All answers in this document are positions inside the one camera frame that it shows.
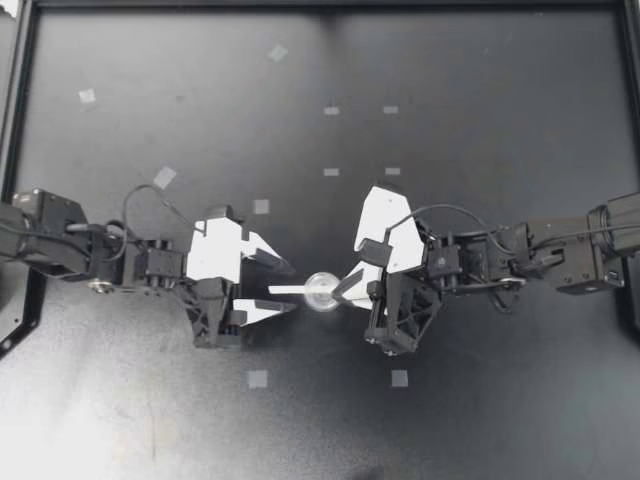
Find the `clear plastic cup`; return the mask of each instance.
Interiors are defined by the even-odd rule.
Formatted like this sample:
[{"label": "clear plastic cup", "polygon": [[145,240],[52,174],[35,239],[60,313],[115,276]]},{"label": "clear plastic cup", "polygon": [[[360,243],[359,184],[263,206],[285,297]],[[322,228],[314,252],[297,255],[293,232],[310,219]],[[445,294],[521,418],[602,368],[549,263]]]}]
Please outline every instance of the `clear plastic cup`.
[{"label": "clear plastic cup", "polygon": [[311,275],[304,284],[304,299],[316,312],[330,312],[338,306],[331,292],[340,280],[329,272],[318,272]]}]

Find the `black cable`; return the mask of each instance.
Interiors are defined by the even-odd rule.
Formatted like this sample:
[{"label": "black cable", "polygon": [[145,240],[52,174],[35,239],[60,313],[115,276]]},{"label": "black cable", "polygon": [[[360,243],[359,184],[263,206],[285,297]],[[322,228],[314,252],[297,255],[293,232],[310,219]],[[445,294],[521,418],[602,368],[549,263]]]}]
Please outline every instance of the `black cable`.
[{"label": "black cable", "polygon": [[498,283],[498,286],[492,286],[492,284],[490,284],[489,282],[483,280],[482,278],[478,277],[477,275],[474,275],[472,273],[468,273],[467,276],[473,280],[474,282],[478,282],[479,284],[481,284],[483,287],[487,287],[487,296],[489,297],[489,300],[491,301],[491,305],[493,305],[493,308],[496,309],[496,311],[502,315],[511,315],[513,313],[513,311],[511,310],[511,308],[505,303],[505,301],[502,299],[502,297],[500,296],[500,294],[496,291],[498,288],[504,287],[504,283],[503,282],[493,282]]},{"label": "black cable", "polygon": [[581,230],[577,232],[565,233],[562,235],[554,235],[549,238],[545,238],[544,240],[540,240],[538,243],[534,243],[531,246],[531,250],[538,250],[539,248],[553,242],[557,242],[558,240],[564,240],[565,238],[574,238],[582,235],[592,235],[594,233],[605,233],[605,232],[615,232],[617,230],[631,230],[634,228],[640,228],[640,223],[628,223],[626,225],[616,225],[611,227],[602,227],[602,228],[594,228],[591,230]]},{"label": "black cable", "polygon": [[132,188],[129,193],[127,193],[127,195],[124,197],[124,200],[122,201],[122,211],[121,211],[121,216],[122,216],[122,245],[120,245],[120,248],[118,249],[118,251],[111,257],[109,258],[105,258],[103,261],[104,262],[115,262],[116,260],[120,259],[123,255],[124,252],[127,249],[127,243],[129,240],[129,236],[134,236],[135,233],[133,233],[133,230],[131,230],[131,228],[128,225],[127,222],[127,207],[129,205],[129,200],[131,199],[131,197],[136,193],[139,192],[140,190],[145,190],[145,189],[149,189],[152,190],[153,192],[155,192],[155,194],[160,198],[160,202],[162,203],[162,206],[164,206],[165,208],[169,209],[174,215],[176,215],[180,221],[182,223],[184,223],[185,225],[187,225],[191,230],[195,230],[196,232],[200,232],[203,235],[206,235],[206,229],[202,229],[202,228],[198,228],[195,226],[195,223],[192,222],[191,220],[189,220],[187,217],[185,217],[180,210],[178,210],[176,207],[174,207],[171,202],[169,202],[165,196],[164,196],[164,192],[162,191],[162,189],[160,187],[158,187],[157,185],[153,185],[150,183],[143,183],[142,185],[137,185],[136,187]]},{"label": "black cable", "polygon": [[404,222],[406,222],[410,218],[416,218],[416,215],[418,215],[419,213],[423,213],[423,212],[426,212],[428,210],[435,210],[435,209],[438,209],[438,208],[455,210],[456,212],[462,213],[462,214],[472,218],[477,224],[479,224],[483,228],[487,229],[487,231],[486,231],[487,237],[489,238],[489,240],[491,240],[491,243],[493,243],[498,250],[500,250],[502,253],[504,253],[506,255],[515,256],[515,252],[509,250],[508,248],[506,248],[505,246],[500,244],[498,239],[495,237],[494,233],[492,231],[490,231],[491,229],[490,229],[489,225],[487,224],[487,222],[485,222],[482,218],[480,218],[479,216],[477,216],[475,213],[471,212],[470,210],[467,210],[466,208],[461,207],[459,205],[454,205],[452,203],[434,203],[432,205],[424,205],[422,207],[418,207],[415,210],[413,210],[411,213],[409,213],[407,216],[403,217],[401,220],[397,221],[396,223],[391,225],[389,228],[387,228],[385,234],[388,236],[391,233],[391,230],[393,230],[394,228],[402,225]]},{"label": "black cable", "polygon": [[81,253],[86,258],[91,258],[91,253],[89,253],[84,248],[76,245],[71,240],[66,238],[58,237],[55,235],[51,235],[48,233],[40,233],[40,232],[30,232],[29,230],[21,230],[19,228],[14,228],[10,225],[0,222],[0,230],[4,230],[5,232],[13,233],[14,235],[23,235],[25,237],[33,237],[33,238],[42,238],[45,240],[49,240],[51,242],[59,243],[61,245],[66,245],[69,248],[73,248],[78,253]]}]

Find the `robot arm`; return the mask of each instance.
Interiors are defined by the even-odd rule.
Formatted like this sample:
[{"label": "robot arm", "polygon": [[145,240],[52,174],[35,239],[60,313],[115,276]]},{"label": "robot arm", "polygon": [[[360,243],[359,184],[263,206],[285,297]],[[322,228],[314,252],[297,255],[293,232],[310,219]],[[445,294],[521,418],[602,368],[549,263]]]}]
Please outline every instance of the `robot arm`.
[{"label": "robot arm", "polygon": [[[206,229],[197,228],[203,224]],[[277,273],[293,269],[258,234],[246,230],[231,208],[216,210],[195,227],[191,251],[185,254],[169,241],[123,235],[118,221],[89,224],[78,203],[35,189],[14,195],[11,205],[0,204],[0,261],[20,261],[67,282],[87,282],[103,294],[174,294],[191,321],[197,347],[237,345],[240,327],[294,308],[242,298],[243,260]]]},{"label": "robot arm", "polygon": [[333,296],[371,310],[365,339],[388,355],[414,352],[446,295],[488,294],[503,300],[527,281],[586,294],[624,285],[622,259],[640,250],[640,194],[609,201],[586,216],[530,220],[510,228],[440,236],[416,218],[406,197],[373,187],[365,199],[354,250],[356,267]]}]

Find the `white tape square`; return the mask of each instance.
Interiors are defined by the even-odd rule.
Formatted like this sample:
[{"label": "white tape square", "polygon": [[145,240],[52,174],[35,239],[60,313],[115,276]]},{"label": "white tape square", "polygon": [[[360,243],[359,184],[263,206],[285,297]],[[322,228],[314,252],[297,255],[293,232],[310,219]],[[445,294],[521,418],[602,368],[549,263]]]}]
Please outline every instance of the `white tape square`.
[{"label": "white tape square", "polygon": [[249,388],[267,388],[269,374],[266,370],[249,370],[247,372],[247,383]]},{"label": "white tape square", "polygon": [[391,370],[391,388],[406,388],[409,386],[409,374],[406,370]]},{"label": "white tape square", "polygon": [[283,47],[282,45],[278,44],[275,47],[273,47],[273,49],[269,52],[269,58],[274,62],[278,63],[280,60],[286,57],[288,53],[289,53],[289,50],[287,50],[286,47]]},{"label": "white tape square", "polygon": [[155,183],[158,187],[164,190],[165,188],[167,188],[167,185],[171,183],[171,181],[175,178],[176,175],[177,174],[174,169],[166,166],[162,167],[158,172],[158,174],[156,175],[156,178],[153,179],[153,183]]},{"label": "white tape square", "polygon": [[93,90],[93,88],[88,88],[87,90],[80,90],[78,92],[78,96],[80,97],[80,101],[85,105],[89,103],[95,103],[96,101],[96,92]]},{"label": "white tape square", "polygon": [[256,215],[266,215],[270,211],[269,200],[261,199],[253,201],[253,213]]},{"label": "white tape square", "polygon": [[397,115],[400,113],[400,107],[397,105],[385,105],[382,107],[382,113],[385,115]]},{"label": "white tape square", "polygon": [[340,115],[340,107],[324,107],[324,114],[328,116]]}]

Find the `black tabletop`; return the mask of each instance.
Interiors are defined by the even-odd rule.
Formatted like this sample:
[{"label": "black tabletop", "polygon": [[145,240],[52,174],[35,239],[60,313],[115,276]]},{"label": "black tabletop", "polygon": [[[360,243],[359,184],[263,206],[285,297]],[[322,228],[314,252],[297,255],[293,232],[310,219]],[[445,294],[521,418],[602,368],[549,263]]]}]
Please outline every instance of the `black tabletop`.
[{"label": "black tabletop", "polygon": [[[99,222],[169,167],[185,214],[231,204],[297,268],[251,275],[264,298],[352,268],[377,181],[501,224],[638,189],[607,10],[58,12],[39,28],[20,188]],[[131,221],[189,246],[152,195]],[[66,478],[636,478],[640,348],[613,296],[539,283],[516,310],[450,299],[416,355],[387,358],[362,341],[367,312],[300,299],[229,352],[194,349],[171,299],[51,282],[0,363],[0,450]]]}]

